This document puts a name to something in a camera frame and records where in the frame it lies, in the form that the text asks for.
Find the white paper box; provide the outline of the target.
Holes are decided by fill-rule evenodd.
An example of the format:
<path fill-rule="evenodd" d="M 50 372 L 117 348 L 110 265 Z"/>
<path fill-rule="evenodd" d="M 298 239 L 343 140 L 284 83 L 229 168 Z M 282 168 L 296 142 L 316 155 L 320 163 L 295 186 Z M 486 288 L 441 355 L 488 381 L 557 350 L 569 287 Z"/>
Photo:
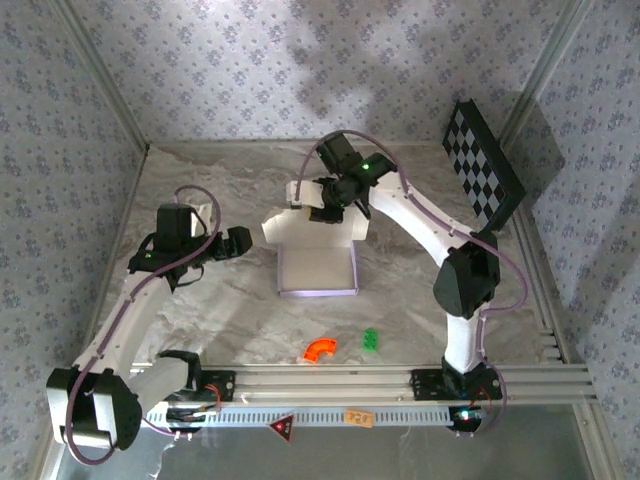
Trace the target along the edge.
<path fill-rule="evenodd" d="M 366 239 L 369 228 L 369 221 L 358 208 L 346 208 L 338 224 L 311 221 L 308 208 L 273 208 L 261 227 L 265 241 L 277 247 L 280 296 L 358 293 L 355 243 Z"/>

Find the orange curved toy block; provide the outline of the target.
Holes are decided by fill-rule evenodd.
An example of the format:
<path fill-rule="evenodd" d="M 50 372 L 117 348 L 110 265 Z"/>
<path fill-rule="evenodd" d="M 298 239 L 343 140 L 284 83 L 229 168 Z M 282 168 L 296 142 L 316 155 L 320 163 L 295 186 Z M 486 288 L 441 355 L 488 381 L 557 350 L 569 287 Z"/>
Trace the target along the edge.
<path fill-rule="evenodd" d="M 331 357 L 337 349 L 337 340 L 334 338 L 317 338 L 312 340 L 303 352 L 302 359 L 305 362 L 316 364 L 323 357 Z"/>

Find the black checkerboard calibration board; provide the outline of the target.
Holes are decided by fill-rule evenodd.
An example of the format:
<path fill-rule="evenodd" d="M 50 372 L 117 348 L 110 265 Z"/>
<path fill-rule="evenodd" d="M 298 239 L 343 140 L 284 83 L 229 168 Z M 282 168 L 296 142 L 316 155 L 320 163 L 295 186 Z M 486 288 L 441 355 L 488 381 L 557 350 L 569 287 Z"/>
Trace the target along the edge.
<path fill-rule="evenodd" d="M 502 230 L 526 191 L 474 101 L 456 103 L 442 146 L 481 227 Z"/>

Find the red triangle warning sticker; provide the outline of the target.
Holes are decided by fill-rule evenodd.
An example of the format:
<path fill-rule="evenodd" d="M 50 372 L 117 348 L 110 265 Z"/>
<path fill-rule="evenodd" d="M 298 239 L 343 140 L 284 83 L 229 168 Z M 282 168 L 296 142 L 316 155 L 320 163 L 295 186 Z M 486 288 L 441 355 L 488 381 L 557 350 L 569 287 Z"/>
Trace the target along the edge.
<path fill-rule="evenodd" d="M 295 414 L 288 413 L 271 422 L 269 424 L 269 429 L 276 433 L 285 442 L 290 443 L 292 439 L 294 422 Z"/>

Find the orange label sticker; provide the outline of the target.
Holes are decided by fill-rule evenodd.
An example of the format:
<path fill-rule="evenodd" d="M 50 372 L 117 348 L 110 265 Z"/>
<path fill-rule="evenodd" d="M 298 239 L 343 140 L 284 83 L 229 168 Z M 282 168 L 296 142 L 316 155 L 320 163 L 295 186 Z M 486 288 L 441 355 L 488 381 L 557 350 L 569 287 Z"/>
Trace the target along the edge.
<path fill-rule="evenodd" d="M 347 425 L 372 428 L 375 422 L 375 415 L 373 412 L 358 410 L 353 408 L 347 408 L 344 413 L 344 423 Z"/>

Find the aluminium frame bar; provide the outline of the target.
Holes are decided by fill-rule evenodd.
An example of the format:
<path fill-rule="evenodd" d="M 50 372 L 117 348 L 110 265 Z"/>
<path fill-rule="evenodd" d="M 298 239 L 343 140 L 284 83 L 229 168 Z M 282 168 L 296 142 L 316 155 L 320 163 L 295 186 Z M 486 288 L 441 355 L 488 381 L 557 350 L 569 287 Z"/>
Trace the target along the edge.
<path fill-rule="evenodd" d="M 118 260 L 119 249 L 122 244 L 124 234 L 126 232 L 127 223 L 129 221 L 132 205 L 136 196 L 136 191 L 138 189 L 138 185 L 142 176 L 144 165 L 148 157 L 149 149 L 150 149 L 149 144 L 146 144 L 143 147 L 143 150 L 140 154 L 140 157 L 136 166 L 136 170 L 132 177 L 130 188 L 126 197 L 126 202 L 124 204 L 122 215 L 120 217 L 120 221 L 118 224 L 118 229 L 109 252 L 109 257 L 106 264 L 106 270 L 104 272 L 104 275 L 101 279 L 101 283 L 99 285 L 96 302 L 91 311 L 89 321 L 84 327 L 84 335 L 82 338 L 80 353 L 83 353 L 87 349 L 87 347 L 90 345 L 98 329 L 98 323 L 100 320 L 101 311 L 107 299 L 109 285 L 113 277 L 113 272 Z"/>
<path fill-rule="evenodd" d="M 529 281 L 530 303 L 542 344 L 541 360 L 551 364 L 571 364 L 571 352 L 562 332 L 553 295 L 553 278 L 548 272 L 540 242 L 523 206 L 516 209 L 512 224 Z"/>
<path fill-rule="evenodd" d="M 186 141 L 155 141 L 150 146 L 159 149 L 187 150 L 222 148 L 222 147 L 254 147 L 254 146 L 306 146 L 311 147 L 315 143 L 312 139 L 248 139 L 248 140 L 186 140 Z M 437 147 L 441 143 L 435 140 L 379 140 L 385 147 Z"/>

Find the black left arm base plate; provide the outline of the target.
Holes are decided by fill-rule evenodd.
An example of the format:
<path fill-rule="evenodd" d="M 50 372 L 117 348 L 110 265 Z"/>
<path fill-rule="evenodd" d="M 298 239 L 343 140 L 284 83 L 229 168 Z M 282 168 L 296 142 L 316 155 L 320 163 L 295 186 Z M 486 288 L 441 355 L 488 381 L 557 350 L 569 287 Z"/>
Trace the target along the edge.
<path fill-rule="evenodd" d="M 232 370 L 201 370 L 190 373 L 186 383 L 162 398 L 164 402 L 198 402 L 215 404 L 231 402 L 236 373 Z"/>

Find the aluminium frame post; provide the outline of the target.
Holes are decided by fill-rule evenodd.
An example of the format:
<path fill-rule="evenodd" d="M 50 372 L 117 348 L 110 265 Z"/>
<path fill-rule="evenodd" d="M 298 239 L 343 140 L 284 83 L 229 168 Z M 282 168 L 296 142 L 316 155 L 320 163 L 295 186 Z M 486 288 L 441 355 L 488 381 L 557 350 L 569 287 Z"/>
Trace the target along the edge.
<path fill-rule="evenodd" d="M 523 89 L 516 96 L 516 101 L 501 129 L 499 142 L 505 152 L 512 149 L 594 4 L 595 0 L 566 0 L 544 48 Z"/>
<path fill-rule="evenodd" d="M 108 66 L 102 59 L 99 50 L 92 40 L 87 27 L 70 0 L 45 0 L 51 11 L 59 20 L 62 29 L 77 52 L 80 60 L 104 97 L 106 104 L 114 113 L 119 125 L 131 143 L 141 152 L 146 152 L 148 142 L 145 140 L 136 119 L 126 100 L 120 93 L 116 81 Z"/>

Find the long aluminium mounting rail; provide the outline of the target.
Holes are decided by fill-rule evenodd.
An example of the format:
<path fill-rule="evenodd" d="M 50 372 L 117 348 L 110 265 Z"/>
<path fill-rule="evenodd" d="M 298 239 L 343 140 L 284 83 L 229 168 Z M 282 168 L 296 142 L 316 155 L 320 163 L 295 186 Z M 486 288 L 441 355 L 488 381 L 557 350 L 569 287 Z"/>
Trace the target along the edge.
<path fill-rule="evenodd" d="M 164 402 L 151 404 L 166 387 L 149 384 L 150 368 L 134 376 L 117 378 L 113 373 L 91 374 L 80 383 L 77 401 L 127 399 L 136 401 L 144 411 L 160 403 L 202 405 L 198 402 Z M 391 406 L 429 405 L 499 406 L 560 405 L 593 403 L 595 388 L 583 365 L 538 365 L 487 367 L 500 382 L 501 400 L 416 401 L 409 385 L 414 369 L 438 369 L 409 366 L 329 366 L 329 365 L 256 365 L 208 367 L 203 370 L 232 370 L 236 373 L 234 397 L 224 406 L 306 407 L 306 406 Z"/>

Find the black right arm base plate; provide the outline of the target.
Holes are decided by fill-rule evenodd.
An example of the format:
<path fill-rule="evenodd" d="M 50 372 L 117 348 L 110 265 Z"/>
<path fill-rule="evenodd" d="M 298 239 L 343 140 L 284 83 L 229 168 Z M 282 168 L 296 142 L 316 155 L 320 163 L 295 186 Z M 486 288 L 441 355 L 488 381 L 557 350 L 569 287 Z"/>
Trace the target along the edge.
<path fill-rule="evenodd" d="M 409 385 L 416 401 L 503 398 L 497 373 L 482 365 L 475 372 L 464 375 L 444 369 L 414 369 Z"/>

